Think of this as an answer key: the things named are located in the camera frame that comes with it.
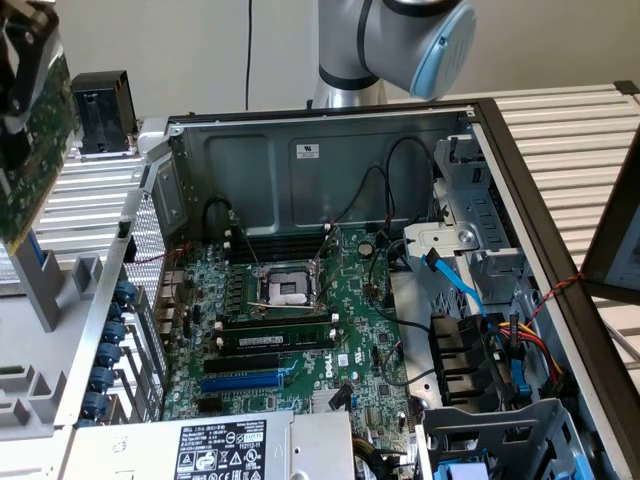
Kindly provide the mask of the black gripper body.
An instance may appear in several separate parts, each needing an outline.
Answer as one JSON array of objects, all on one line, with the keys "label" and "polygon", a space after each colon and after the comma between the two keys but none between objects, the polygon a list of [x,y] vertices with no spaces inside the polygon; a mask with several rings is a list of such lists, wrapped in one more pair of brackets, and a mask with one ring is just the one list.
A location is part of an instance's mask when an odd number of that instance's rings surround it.
[{"label": "black gripper body", "polygon": [[1,107],[30,108],[53,57],[55,10],[48,2],[1,2]]}]

